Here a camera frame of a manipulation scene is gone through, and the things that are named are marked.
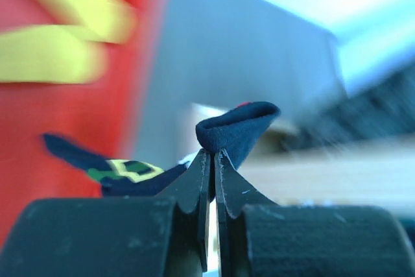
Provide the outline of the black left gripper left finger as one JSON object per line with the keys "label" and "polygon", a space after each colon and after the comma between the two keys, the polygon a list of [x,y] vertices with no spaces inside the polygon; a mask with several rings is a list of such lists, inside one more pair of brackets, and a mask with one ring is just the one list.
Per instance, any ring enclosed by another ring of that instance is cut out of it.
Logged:
{"label": "black left gripper left finger", "polygon": [[44,199],[19,216],[2,276],[201,276],[207,269],[211,157],[154,197]]}

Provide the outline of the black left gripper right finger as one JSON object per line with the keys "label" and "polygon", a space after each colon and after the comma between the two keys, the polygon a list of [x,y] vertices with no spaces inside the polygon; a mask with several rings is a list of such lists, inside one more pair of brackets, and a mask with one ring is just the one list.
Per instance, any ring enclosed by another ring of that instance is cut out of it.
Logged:
{"label": "black left gripper right finger", "polygon": [[280,206],[214,157],[221,276],[413,276],[400,222],[375,206]]}

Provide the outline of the navy sock green stripe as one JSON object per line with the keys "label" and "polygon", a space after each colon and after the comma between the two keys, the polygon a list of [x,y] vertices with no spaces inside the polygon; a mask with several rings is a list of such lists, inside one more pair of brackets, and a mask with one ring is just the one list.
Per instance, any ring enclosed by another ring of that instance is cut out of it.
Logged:
{"label": "navy sock green stripe", "polygon": [[[225,150],[234,168],[238,169],[279,115],[280,109],[275,104],[248,102],[203,119],[190,130],[200,149],[210,154]],[[197,155],[190,152],[173,162],[164,148],[152,143],[144,155],[128,160],[100,154],[61,134],[44,133],[42,138],[55,158],[82,171],[99,185],[104,197],[154,196],[180,177]]]}

